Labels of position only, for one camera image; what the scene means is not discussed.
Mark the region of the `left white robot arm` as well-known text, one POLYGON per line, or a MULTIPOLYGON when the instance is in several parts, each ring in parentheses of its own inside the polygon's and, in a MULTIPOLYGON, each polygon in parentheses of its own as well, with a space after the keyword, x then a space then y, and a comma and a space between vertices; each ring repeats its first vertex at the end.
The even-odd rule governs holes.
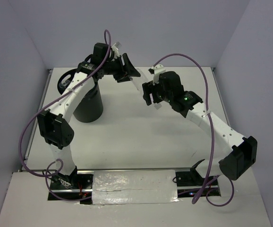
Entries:
POLYGON ((103 103, 98 81, 105 75, 112 75, 118 82, 126 82, 140 73, 132 65, 126 53, 119 53, 120 43, 109 47, 96 43, 93 53, 79 63, 78 67, 64 73, 58 80, 57 90, 64 98, 45 108, 37 116, 40 135, 49 144, 56 159, 59 173, 53 180, 66 188, 78 184, 70 144, 74 130, 70 120, 90 123, 98 120, 103 113, 103 103))

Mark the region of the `crushed clear bottle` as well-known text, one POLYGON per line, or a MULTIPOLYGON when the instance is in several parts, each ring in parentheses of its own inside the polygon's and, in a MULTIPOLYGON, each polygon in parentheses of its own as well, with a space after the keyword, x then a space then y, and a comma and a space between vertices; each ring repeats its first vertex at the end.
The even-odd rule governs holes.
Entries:
POLYGON ((66 89, 68 85, 71 83, 70 80, 65 80, 59 83, 59 88, 60 89, 66 89))

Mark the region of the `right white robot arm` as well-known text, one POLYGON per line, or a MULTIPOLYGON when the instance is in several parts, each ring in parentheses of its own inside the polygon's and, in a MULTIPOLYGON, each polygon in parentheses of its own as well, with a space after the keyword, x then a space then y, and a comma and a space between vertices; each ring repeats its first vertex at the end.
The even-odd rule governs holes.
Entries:
POLYGON ((212 162, 201 159, 191 168, 191 181, 201 185, 207 180, 207 170, 213 176, 224 175, 236 181, 256 161, 257 140, 246 138, 233 130, 213 112, 206 111, 205 104, 195 92, 185 91, 179 75, 174 71, 153 70, 153 80, 142 84, 143 98, 147 105, 162 101, 193 122, 209 137, 214 137, 214 144, 225 154, 214 158, 212 162))

